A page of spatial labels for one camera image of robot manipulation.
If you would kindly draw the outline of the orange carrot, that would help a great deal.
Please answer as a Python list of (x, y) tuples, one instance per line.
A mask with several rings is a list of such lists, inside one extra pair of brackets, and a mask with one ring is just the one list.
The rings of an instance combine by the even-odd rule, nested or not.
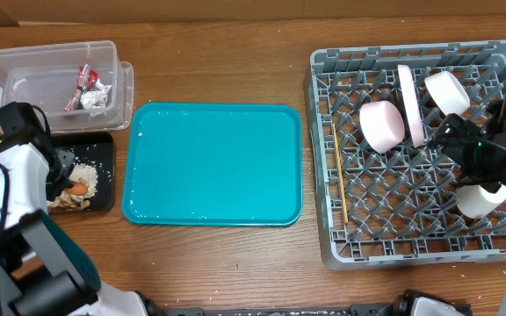
[(72, 184), (73, 186), (71, 188), (65, 189), (68, 194), (84, 196), (87, 193), (88, 187), (84, 183), (73, 182)]

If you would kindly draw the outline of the white bowl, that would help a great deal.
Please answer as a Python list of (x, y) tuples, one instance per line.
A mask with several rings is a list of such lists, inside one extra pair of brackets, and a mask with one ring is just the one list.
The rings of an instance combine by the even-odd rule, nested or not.
[(470, 99), (463, 85), (450, 72), (442, 71), (424, 79), (433, 101), (444, 115), (463, 114), (470, 107)]

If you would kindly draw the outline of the white paper cup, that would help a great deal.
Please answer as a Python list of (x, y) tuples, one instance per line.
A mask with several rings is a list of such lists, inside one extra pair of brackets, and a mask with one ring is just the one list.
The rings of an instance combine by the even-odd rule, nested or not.
[(506, 186), (502, 185), (496, 193), (483, 189), (480, 185), (468, 185), (456, 190), (456, 206), (470, 219), (481, 219), (506, 200)]

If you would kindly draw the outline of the aluminium foil ball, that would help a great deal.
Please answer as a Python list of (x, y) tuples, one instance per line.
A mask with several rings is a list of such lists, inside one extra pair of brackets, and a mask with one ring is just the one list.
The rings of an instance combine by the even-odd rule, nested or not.
[(86, 91), (81, 95), (80, 104), (84, 109), (104, 108), (108, 101), (111, 85), (99, 83), (94, 90)]

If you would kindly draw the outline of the white round plate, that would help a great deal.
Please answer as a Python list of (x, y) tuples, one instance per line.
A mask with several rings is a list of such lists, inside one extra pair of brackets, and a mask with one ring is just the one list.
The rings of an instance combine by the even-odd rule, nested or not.
[(407, 65), (400, 64), (397, 68), (411, 141), (413, 147), (420, 147), (424, 143), (424, 131), (412, 72)]

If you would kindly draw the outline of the pink bowl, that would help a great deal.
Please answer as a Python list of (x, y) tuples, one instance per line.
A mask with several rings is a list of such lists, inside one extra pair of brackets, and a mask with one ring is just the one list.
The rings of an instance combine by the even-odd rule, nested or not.
[(385, 153), (400, 144), (405, 127), (398, 109), (389, 101), (363, 104), (359, 123), (368, 145), (377, 153)]

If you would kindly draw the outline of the red snack wrapper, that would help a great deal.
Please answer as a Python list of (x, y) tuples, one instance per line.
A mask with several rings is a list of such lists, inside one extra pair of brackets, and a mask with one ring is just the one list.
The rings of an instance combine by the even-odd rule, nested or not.
[(68, 101), (64, 111), (73, 111), (80, 108), (82, 95), (90, 90), (98, 80), (98, 73), (89, 64), (79, 68), (74, 96)]

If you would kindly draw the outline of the wooden chopstick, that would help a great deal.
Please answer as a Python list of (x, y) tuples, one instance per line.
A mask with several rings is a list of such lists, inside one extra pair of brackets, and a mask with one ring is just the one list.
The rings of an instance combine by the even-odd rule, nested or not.
[(343, 222), (345, 225), (347, 225), (349, 223), (349, 216), (348, 216), (348, 210), (346, 207), (347, 205), (346, 205), (346, 196), (345, 196), (344, 181), (343, 181), (342, 160), (341, 160), (341, 154), (340, 154), (340, 150), (339, 150), (339, 146), (338, 146), (336, 126), (333, 122), (331, 123), (331, 132), (332, 132), (333, 142), (334, 142), (334, 154), (335, 154), (336, 170), (337, 170), (338, 183), (339, 183), (338, 185), (339, 185), (339, 190), (340, 190)]

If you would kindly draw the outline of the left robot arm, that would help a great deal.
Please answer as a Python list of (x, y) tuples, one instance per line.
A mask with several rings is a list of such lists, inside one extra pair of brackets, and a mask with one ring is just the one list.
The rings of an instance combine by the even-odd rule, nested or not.
[(101, 281), (91, 259), (47, 214), (73, 183), (74, 155), (54, 147), (43, 111), (0, 108), (0, 315), (158, 315), (137, 291)]

